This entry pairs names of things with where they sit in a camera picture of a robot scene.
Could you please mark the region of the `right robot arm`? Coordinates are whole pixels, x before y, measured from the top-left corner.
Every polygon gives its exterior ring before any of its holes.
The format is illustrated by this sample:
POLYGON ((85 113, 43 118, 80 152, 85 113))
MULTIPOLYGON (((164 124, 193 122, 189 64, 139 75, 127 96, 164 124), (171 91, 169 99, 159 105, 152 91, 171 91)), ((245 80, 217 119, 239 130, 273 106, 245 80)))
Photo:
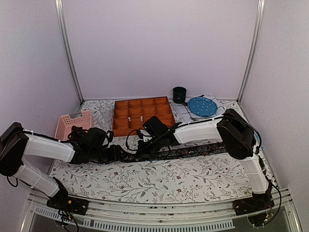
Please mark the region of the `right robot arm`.
POLYGON ((272 185, 259 155, 261 140, 255 139, 254 128, 234 109, 227 109, 218 117, 189 123, 180 122, 170 128, 153 116, 143 124, 143 128, 151 139, 138 142, 137 155, 149 156, 164 147, 194 141, 222 140, 228 154, 241 163, 249 178, 253 191, 250 207, 259 211, 271 199, 272 185))

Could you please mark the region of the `white grid placemat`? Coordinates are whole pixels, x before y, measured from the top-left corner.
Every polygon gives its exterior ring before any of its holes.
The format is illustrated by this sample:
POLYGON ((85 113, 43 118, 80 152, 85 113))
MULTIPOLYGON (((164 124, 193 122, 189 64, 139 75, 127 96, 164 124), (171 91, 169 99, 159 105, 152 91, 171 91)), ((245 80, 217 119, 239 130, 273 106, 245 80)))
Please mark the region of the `white grid placemat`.
POLYGON ((225 108, 211 95, 186 97, 185 102, 181 104, 173 100, 169 103, 176 119, 182 122, 199 121, 220 116, 225 112, 225 108))

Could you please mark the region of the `pink plastic basket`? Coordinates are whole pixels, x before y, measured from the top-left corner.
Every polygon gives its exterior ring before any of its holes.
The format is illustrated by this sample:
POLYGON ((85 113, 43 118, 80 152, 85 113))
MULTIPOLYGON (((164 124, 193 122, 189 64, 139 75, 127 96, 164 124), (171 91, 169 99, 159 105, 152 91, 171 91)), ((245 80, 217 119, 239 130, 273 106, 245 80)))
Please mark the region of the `pink plastic basket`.
POLYGON ((72 126, 89 129, 92 127, 92 112, 90 110, 80 111, 73 114, 63 115, 59 118, 54 138, 67 140, 72 126))

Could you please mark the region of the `clear plastic cup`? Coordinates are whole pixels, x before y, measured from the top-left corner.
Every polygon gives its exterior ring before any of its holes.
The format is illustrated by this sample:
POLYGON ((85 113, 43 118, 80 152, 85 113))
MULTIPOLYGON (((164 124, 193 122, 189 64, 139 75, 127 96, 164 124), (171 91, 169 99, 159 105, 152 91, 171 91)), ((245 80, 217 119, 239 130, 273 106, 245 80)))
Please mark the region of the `clear plastic cup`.
POLYGON ((103 107, 99 109, 98 125, 101 129, 107 131, 112 127, 113 108, 103 107))

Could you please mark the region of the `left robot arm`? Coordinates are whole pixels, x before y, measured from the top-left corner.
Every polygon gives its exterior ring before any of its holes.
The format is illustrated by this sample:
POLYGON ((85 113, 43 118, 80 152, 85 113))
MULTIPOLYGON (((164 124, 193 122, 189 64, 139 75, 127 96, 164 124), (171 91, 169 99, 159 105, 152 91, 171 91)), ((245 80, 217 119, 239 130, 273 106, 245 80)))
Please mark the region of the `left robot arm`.
POLYGON ((106 164, 119 160, 112 145, 113 132, 100 128, 73 126, 66 140, 25 130, 13 123, 0 137, 0 173, 14 177, 45 194, 60 209, 67 210, 72 200, 63 184, 26 161, 26 156, 57 159, 70 164, 106 164))

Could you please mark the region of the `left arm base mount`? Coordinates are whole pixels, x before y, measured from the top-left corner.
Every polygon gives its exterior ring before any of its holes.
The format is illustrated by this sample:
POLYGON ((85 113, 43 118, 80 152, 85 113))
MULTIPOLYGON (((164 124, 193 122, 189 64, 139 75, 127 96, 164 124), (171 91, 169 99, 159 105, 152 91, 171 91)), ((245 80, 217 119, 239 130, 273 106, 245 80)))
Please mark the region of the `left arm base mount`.
POLYGON ((66 197, 63 200, 47 200, 46 205, 57 210, 62 209, 69 213, 85 216, 89 201, 81 198, 66 197))

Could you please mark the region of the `blue dotted plate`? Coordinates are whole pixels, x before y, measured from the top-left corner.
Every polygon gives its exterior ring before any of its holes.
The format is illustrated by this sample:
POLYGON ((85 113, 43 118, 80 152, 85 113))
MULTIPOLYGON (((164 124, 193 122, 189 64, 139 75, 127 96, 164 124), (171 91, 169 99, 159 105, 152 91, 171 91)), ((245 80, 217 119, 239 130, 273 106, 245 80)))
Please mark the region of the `blue dotted plate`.
POLYGON ((210 117, 216 114, 217 104, 206 97, 195 97, 188 101, 189 110, 196 116, 210 117))

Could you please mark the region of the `dark floral tie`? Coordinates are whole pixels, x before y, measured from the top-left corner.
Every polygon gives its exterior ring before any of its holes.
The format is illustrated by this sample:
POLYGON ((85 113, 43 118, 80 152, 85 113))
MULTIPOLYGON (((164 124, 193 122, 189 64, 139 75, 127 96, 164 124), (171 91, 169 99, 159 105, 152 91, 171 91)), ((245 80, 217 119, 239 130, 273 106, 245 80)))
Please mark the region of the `dark floral tie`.
POLYGON ((119 161, 124 163, 129 162, 144 162, 144 161, 160 161, 160 160, 176 160, 184 158, 192 158, 197 156, 208 156, 227 153, 224 144, 212 143, 198 146, 179 148, 168 151, 155 152, 154 154, 132 154, 123 153, 120 155, 119 161))

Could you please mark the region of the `dark green mug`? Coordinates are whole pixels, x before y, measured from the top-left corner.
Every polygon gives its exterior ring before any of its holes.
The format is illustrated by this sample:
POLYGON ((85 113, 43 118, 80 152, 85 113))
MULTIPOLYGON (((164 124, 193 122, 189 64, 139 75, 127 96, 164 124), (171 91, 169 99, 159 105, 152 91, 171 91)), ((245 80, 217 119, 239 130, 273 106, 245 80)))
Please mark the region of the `dark green mug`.
POLYGON ((185 102, 186 98, 186 88, 184 87, 174 87, 172 100, 176 104, 182 104, 185 102))

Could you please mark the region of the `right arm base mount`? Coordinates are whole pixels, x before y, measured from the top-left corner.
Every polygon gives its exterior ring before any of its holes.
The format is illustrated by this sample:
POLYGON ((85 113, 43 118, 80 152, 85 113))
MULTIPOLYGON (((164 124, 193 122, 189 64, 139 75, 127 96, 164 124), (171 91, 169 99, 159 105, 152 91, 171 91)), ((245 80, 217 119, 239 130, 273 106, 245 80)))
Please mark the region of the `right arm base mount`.
POLYGON ((232 203, 232 207, 237 216, 270 209, 274 206, 275 204, 272 199, 263 197, 239 199, 232 203))

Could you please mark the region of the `orange wooden compartment tray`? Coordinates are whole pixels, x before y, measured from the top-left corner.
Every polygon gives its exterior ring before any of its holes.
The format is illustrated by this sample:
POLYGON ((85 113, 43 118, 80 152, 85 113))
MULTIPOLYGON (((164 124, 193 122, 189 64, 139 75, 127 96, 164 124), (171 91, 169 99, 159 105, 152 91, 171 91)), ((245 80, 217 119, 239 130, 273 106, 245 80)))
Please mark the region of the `orange wooden compartment tray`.
POLYGON ((141 129, 152 116, 158 117, 168 127, 175 124, 167 97, 116 101, 112 124, 114 136, 127 136, 132 130, 141 129))

